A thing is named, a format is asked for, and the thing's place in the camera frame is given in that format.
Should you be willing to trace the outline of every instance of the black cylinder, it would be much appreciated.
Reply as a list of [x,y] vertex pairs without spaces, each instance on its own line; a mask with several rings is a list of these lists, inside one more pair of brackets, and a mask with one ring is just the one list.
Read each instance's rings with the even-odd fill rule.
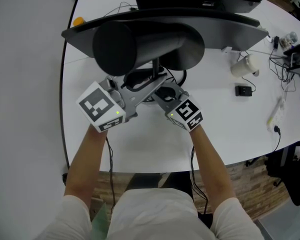
[[189,28],[183,24],[109,21],[95,32],[92,50],[103,71],[112,76],[122,76],[181,48],[187,43],[188,35]]

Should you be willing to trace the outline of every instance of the power strip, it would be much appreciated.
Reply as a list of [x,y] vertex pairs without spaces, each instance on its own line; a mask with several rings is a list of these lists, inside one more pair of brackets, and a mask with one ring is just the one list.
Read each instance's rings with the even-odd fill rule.
[[280,128],[280,125],[285,117],[286,101],[281,97],[271,113],[270,118],[266,122],[268,130],[274,133],[275,126]]

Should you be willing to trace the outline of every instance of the black box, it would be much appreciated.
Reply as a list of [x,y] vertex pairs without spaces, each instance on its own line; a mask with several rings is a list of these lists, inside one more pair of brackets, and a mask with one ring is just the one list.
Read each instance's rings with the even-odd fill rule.
[[235,87],[235,96],[252,96],[252,88],[250,86],[238,85]]

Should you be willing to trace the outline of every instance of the black curved structure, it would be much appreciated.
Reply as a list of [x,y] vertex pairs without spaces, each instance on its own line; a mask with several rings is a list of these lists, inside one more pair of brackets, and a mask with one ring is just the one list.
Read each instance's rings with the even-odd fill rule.
[[170,70],[191,69],[204,56],[205,43],[185,24],[109,21],[95,32],[92,52],[103,71],[123,76],[157,58]]
[[182,24],[199,33],[206,49],[232,47],[246,51],[268,35],[258,20],[225,11],[198,8],[160,8],[130,11],[106,16],[62,32],[68,43],[94,58],[93,39],[98,29],[108,22],[144,22],[144,24]]

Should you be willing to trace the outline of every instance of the wooden floor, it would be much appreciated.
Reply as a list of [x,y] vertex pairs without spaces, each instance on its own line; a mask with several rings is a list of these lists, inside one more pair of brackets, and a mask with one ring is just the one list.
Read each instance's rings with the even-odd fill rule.
[[[289,194],[283,183],[279,187],[273,184],[276,178],[269,177],[267,174],[265,158],[261,157],[255,164],[246,167],[245,162],[235,163],[227,166],[231,176],[233,187],[237,198],[248,215],[254,220],[259,216],[268,213],[289,198]],[[114,173],[114,192],[115,199],[119,200],[124,193],[133,173]],[[168,173],[163,175],[159,186],[168,177]],[[94,190],[90,208],[91,217],[99,210],[101,203],[105,202],[108,211],[108,218],[111,219],[111,207],[113,204],[112,192],[110,188],[110,177],[108,172],[100,172],[97,188]],[[195,171],[197,185],[205,192],[199,171]],[[205,200],[193,193],[194,204],[199,212],[204,211]]]
[[290,0],[268,0],[288,13],[295,10],[295,7],[290,3]]

